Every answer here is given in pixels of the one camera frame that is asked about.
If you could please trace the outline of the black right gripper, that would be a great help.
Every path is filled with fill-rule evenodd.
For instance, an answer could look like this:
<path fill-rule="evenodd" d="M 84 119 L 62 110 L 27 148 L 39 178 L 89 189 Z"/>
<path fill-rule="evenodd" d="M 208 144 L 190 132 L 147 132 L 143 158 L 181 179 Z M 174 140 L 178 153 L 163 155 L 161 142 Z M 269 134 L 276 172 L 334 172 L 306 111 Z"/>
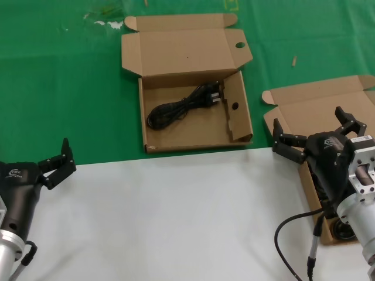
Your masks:
<path fill-rule="evenodd" d="M 340 106 L 336 107 L 335 116 L 340 122 L 340 127 L 335 132 L 316 133 L 308 138 L 284 133 L 278 118 L 275 118 L 272 151 L 300 165 L 306 159 L 330 202 L 339 205 L 353 194 L 353 189 L 348 186 L 349 165 L 340 159 L 347 141 L 346 135 L 354 132 L 357 137 L 364 136 L 366 124 L 344 112 Z"/>

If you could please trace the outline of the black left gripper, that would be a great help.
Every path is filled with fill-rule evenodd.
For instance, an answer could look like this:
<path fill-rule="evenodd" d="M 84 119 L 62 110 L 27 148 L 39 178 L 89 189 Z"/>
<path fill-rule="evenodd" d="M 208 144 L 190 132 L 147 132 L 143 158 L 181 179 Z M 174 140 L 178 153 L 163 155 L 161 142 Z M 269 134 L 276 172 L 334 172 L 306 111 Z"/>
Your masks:
<path fill-rule="evenodd" d="M 76 171 L 73 152 L 67 138 L 60 155 L 40 161 L 1 163 L 1 199 L 6 213 L 1 229 L 27 237 L 42 185 L 54 189 Z"/>

